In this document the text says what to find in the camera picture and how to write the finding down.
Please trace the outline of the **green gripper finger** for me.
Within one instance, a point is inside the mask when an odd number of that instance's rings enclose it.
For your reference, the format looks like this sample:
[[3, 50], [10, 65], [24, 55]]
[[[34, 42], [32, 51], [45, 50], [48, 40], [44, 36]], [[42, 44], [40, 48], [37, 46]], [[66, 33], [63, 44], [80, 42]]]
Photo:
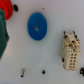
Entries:
[[0, 59], [3, 56], [8, 41], [9, 35], [6, 27], [5, 13], [2, 9], [0, 9]]

